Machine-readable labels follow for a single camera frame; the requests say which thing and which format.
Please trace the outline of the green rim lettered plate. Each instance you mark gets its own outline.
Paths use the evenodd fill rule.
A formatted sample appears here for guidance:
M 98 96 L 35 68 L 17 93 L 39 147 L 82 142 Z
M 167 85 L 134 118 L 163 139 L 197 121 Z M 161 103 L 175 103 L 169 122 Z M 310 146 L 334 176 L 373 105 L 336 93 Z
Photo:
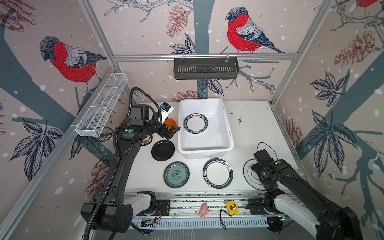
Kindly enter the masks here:
M 186 116 L 183 121 L 184 129 L 190 134 L 200 134 L 208 128 L 208 119 L 198 113 Z

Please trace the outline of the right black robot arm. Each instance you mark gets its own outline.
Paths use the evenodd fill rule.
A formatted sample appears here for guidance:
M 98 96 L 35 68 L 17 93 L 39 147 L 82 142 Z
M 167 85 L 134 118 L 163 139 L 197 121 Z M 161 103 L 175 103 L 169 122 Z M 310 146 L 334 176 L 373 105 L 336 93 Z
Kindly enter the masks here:
M 266 190 L 267 212 L 286 214 L 316 240 L 363 239 L 357 214 L 326 198 L 286 161 L 257 160 L 253 170 Z

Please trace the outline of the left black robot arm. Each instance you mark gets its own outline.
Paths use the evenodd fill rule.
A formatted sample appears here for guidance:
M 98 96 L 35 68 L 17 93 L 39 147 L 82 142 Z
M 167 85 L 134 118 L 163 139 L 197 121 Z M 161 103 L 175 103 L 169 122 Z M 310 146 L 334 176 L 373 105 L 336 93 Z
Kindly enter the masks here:
M 140 191 L 124 204 L 127 181 L 143 141 L 154 134 L 170 140 L 180 130 L 178 126 L 168 127 L 168 119 L 174 108 L 164 102 L 157 104 L 142 89 L 130 91 L 129 110 L 123 122 L 113 134 L 115 158 L 101 186 L 101 192 L 91 203 L 85 203 L 81 215 L 87 225 L 83 239 L 88 240 L 92 230 L 125 233 L 132 225 L 132 219 L 140 213 L 152 214 L 157 209 L 156 195 L 151 191 Z

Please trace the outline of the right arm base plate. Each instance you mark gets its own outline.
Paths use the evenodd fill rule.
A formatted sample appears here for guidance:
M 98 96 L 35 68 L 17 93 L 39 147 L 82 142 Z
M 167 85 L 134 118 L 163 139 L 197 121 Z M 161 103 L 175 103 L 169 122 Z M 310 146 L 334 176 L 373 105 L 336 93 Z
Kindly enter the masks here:
M 264 199 L 248 199 L 246 209 L 250 211 L 251 215 L 281 215 L 279 211 L 269 211 L 264 207 Z

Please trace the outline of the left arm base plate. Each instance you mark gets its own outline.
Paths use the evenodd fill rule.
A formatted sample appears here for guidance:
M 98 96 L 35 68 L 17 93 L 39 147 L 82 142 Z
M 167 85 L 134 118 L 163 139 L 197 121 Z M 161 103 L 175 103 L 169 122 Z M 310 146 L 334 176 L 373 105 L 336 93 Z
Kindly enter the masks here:
M 160 217 L 160 216 L 169 216 L 170 214 L 170 200 L 156 200 L 156 207 L 154 210 L 142 211 L 138 214 L 140 217 Z

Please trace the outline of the white plate black flower outline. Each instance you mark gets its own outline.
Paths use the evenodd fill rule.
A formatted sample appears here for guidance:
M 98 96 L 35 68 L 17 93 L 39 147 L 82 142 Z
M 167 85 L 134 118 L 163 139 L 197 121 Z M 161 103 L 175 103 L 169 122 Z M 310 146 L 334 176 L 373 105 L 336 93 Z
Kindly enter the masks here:
M 258 191 L 265 191 L 264 186 L 260 182 L 259 176 L 255 171 L 252 170 L 252 167 L 257 163 L 256 159 L 248 160 L 243 167 L 243 176 L 246 182 L 254 189 Z

